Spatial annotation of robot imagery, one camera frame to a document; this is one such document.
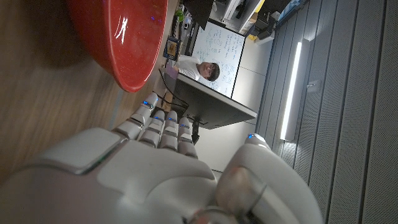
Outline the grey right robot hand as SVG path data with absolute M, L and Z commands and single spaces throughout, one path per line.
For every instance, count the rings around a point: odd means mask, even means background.
M 40 153 L 1 186 L 2 223 L 321 223 L 301 176 L 251 133 L 220 177 L 197 157 L 188 119 L 150 94 L 111 131 Z

